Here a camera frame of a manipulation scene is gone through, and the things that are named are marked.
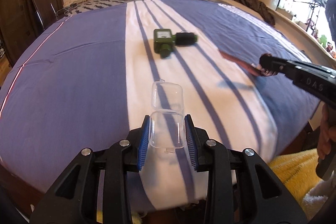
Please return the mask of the person's right hand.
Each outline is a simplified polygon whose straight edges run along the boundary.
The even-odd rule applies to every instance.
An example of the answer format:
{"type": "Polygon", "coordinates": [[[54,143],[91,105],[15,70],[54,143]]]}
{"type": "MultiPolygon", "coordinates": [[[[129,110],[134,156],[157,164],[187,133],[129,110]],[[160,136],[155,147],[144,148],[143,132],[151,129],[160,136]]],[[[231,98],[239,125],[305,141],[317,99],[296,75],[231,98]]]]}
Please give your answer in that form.
{"type": "Polygon", "coordinates": [[[336,141],[335,126],[329,123],[329,110],[327,105],[322,108],[322,118],[320,123],[320,134],[317,144],[318,157],[323,160],[331,152],[332,142],[336,141]]]}

